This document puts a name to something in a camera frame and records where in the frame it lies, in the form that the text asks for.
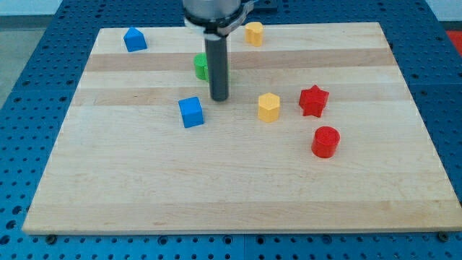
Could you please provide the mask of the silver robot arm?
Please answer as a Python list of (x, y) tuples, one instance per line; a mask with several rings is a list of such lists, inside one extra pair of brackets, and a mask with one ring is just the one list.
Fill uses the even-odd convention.
[(243, 24), (254, 1), (183, 0), (185, 25), (204, 38), (211, 99), (229, 97), (227, 36)]

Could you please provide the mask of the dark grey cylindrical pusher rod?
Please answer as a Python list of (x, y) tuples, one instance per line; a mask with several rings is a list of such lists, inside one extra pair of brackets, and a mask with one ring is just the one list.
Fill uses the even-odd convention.
[(221, 102), (228, 99), (228, 59), (227, 39), (205, 40), (209, 91), (212, 100)]

